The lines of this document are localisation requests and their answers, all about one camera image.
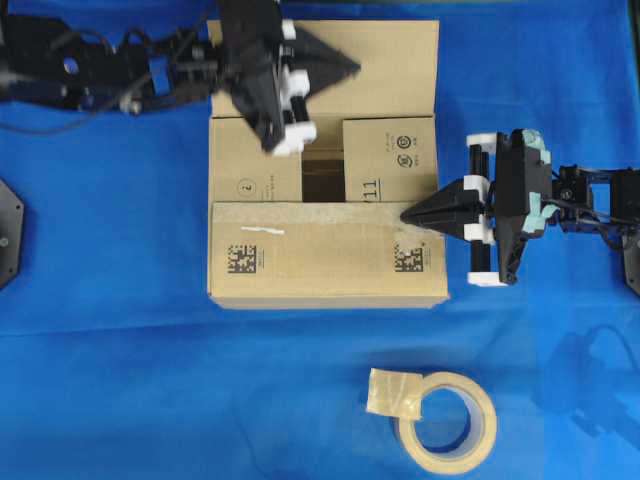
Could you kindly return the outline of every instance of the torn tape piece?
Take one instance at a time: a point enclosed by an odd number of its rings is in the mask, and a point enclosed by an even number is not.
[[[284,230],[270,227],[240,227],[240,230],[245,232],[264,232],[270,233],[271,235],[284,235],[285,233]]]
[[[367,412],[420,420],[422,375],[371,369]]]

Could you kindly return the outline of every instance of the box flap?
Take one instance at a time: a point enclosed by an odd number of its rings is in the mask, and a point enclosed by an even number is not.
[[[313,117],[398,117],[430,115],[434,111],[438,64],[437,21],[321,20],[296,21],[333,48],[358,61],[353,78],[308,100]],[[219,22],[209,22],[214,41]],[[215,117],[237,117],[229,96],[215,96]]]
[[[347,202],[417,202],[438,190],[433,117],[343,125]]]
[[[300,154],[274,157],[242,118],[210,120],[209,202],[300,202]]]
[[[403,224],[407,207],[214,203],[209,291],[227,306],[255,308],[443,301],[444,238]]]

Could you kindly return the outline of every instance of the masking tape roll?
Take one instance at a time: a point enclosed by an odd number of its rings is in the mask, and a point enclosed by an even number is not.
[[[473,380],[455,373],[438,372],[425,377],[420,375],[422,378],[419,382],[416,381],[416,376],[414,373],[372,369],[367,411],[395,416],[400,442],[411,458],[428,472],[458,475],[480,465],[491,453],[498,429],[496,411],[489,396]],[[434,453],[422,445],[416,434],[415,403],[419,399],[419,405],[426,396],[443,389],[462,398],[469,412],[470,427],[466,438],[457,448],[446,453]],[[389,405],[395,408],[392,414]]]

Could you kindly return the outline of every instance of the blue fabric surface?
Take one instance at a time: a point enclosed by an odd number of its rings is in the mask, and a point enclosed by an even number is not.
[[[189,25],[206,4],[12,9],[115,42],[131,26]],[[441,21],[442,184],[466,173],[465,135],[523,126],[556,167],[640,166],[623,0],[286,12]],[[0,478],[429,478],[388,419],[364,412],[371,367],[451,370],[487,390],[497,442],[463,478],[638,478],[640,300],[600,238],[549,230],[501,290],[466,285],[468,248],[448,241],[452,299],[433,310],[223,311],[204,287],[209,113],[0,132],[0,176],[27,205],[22,273],[0,292]],[[0,106],[18,125],[75,118]],[[453,429],[446,402],[433,408]]]

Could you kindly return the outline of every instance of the screw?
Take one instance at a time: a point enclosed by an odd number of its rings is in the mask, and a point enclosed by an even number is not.
[[[204,59],[204,49],[199,46],[199,45],[194,45],[191,48],[191,56],[195,59],[195,60],[202,60]]]
[[[140,112],[142,111],[142,104],[140,102],[131,102],[131,113],[133,113],[134,115],[138,115],[140,114]]]

